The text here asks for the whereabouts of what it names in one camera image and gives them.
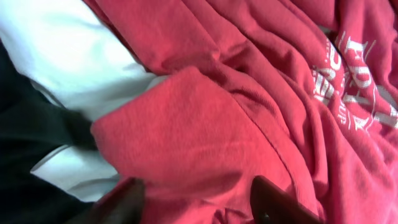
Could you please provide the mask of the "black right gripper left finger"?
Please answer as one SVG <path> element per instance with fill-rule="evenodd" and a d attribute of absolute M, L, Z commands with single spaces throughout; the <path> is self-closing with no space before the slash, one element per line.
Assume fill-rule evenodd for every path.
<path fill-rule="evenodd" d="M 141 179 L 127 179 L 90 209 L 67 224 L 136 224 L 144 208 L 145 186 Z"/>

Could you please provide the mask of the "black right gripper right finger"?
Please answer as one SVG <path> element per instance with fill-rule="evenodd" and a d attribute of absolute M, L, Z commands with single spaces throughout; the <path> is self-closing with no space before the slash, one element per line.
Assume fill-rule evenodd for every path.
<path fill-rule="evenodd" d="M 250 204 L 255 224 L 320 224 L 314 213 L 261 175 L 252 181 Z"/>

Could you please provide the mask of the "red orange t-shirt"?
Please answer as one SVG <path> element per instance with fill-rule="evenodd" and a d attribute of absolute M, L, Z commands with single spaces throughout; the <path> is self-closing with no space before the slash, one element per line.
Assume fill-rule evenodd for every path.
<path fill-rule="evenodd" d="M 94 122 L 142 223 L 254 223 L 252 181 L 397 222 L 396 1 L 89 1 L 165 80 Z"/>

